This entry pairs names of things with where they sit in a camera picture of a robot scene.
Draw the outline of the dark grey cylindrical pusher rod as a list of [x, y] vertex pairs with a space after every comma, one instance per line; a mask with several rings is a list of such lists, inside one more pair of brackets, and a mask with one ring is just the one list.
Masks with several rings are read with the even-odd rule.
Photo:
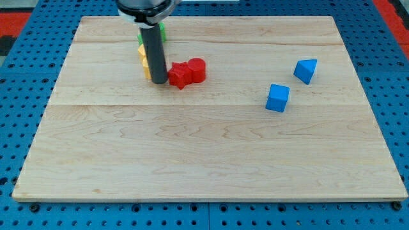
[[143, 39], [151, 80], [155, 84], [164, 84], [167, 82], [168, 76], [160, 26], [157, 24], [151, 28], [140, 28], [139, 30]]

